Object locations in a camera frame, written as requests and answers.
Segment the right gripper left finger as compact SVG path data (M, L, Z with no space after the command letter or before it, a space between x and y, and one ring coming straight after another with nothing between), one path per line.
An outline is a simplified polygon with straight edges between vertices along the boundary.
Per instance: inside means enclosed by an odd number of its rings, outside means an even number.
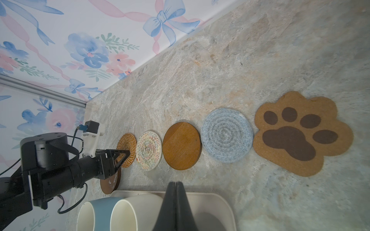
M176 230L176 183L168 184L154 231Z

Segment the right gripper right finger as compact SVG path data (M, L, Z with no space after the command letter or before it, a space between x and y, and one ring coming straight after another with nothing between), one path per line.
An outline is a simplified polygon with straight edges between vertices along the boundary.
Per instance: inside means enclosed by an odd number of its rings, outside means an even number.
M182 182L176 183L176 230L198 231Z

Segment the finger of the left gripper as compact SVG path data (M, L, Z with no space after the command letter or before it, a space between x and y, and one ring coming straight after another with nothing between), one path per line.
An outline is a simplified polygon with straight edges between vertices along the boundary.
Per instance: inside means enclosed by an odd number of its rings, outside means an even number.
M123 162L130 156L129 150L106 149L108 160L114 167L121 167Z

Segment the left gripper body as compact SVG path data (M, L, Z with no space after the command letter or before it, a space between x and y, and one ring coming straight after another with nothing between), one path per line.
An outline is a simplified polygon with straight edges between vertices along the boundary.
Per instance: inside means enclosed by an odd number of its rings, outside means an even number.
M79 173L83 181L92 178L106 180L117 173L116 150L98 150L96 156L78 160Z

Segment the cork paw coaster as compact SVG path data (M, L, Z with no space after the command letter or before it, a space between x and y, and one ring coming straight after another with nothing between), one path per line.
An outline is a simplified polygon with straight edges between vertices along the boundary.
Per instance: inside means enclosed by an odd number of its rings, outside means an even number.
M287 92L256 111L254 123L259 131L253 148L289 172L313 176L321 171L325 156L341 155L352 145L353 132L337 114L329 98L307 99L296 91Z

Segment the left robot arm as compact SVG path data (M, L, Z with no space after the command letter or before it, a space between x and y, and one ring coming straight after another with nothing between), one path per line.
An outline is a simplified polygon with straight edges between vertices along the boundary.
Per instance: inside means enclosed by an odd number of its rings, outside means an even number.
M98 149L95 157L80 157L68 144L68 135L46 133L20 142L21 166L10 177L1 177L1 230L34 207L71 188L82 188L93 178L105 180L116 174L130 156L129 150Z

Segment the dark brown round coaster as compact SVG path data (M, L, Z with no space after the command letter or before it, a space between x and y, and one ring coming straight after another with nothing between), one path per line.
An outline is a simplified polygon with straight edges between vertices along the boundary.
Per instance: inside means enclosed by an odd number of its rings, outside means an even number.
M100 180L101 190L104 194L111 194L117 190L121 178L121 168L113 176L109 177L106 180Z

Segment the woven rattan coaster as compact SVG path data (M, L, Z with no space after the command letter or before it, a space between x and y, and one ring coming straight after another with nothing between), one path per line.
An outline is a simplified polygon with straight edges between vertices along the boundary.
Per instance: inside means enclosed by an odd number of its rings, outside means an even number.
M118 150L128 150L130 151L130 156L123 162L122 168L129 167L136 159L136 146L137 141L132 133L124 134L117 144Z

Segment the multicolour woven coaster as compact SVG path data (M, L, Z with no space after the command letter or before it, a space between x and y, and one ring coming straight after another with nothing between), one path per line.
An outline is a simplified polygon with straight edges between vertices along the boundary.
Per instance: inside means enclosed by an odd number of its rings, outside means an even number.
M136 145L136 161L144 171L155 169L162 157L162 142L153 131L144 132Z

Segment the brown wooden round coaster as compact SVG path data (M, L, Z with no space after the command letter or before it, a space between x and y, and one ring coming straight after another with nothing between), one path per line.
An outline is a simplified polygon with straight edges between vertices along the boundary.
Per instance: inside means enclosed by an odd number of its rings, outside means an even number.
M163 139L163 156L167 164L176 170L193 167L202 151L198 130L187 122L173 124Z

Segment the blue woven coaster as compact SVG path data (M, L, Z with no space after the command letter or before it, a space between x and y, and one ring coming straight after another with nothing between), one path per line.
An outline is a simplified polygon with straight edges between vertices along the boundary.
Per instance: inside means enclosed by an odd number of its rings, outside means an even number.
M213 159L234 163L251 150L253 130L241 112L218 108L206 116L201 128L201 141Z

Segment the cream white mug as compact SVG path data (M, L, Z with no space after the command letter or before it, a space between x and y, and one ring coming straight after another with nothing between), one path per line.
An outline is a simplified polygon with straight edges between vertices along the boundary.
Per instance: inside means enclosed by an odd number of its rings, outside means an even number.
M152 231L163 199L154 194L143 194L120 199L110 218L111 231Z

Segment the beige tray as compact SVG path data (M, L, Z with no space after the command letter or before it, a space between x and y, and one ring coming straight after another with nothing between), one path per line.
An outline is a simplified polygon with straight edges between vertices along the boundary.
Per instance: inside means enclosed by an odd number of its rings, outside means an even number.
M142 194L155 194L161 198L165 197L165 192L159 191L129 191L116 190L111 197L134 197ZM229 203L220 195L215 193L187 193L188 202L194 216L209 213L215 216L227 231L236 231L234 213Z

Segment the blue mug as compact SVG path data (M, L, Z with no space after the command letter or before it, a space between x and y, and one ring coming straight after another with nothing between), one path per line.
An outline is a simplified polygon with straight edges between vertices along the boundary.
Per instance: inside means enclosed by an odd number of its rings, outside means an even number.
M110 218L120 197L106 197L85 202L79 210L77 231L109 231Z

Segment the left corner aluminium post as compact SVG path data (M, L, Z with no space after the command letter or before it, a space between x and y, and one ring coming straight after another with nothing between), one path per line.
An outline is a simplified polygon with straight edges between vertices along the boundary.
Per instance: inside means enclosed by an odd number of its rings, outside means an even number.
M86 107L86 102L82 100L75 99L71 96L67 96L67 95L52 91L52 90L48 90L48 89L30 84L30 83L26 83L21 80L16 80L12 77L8 77L3 74L1 74L1 84L16 88L19 90L27 91L33 94L41 95L47 98L51 98L54 100L59 100L59 101L62 101L64 103L71 104L74 106L79 106L83 108Z

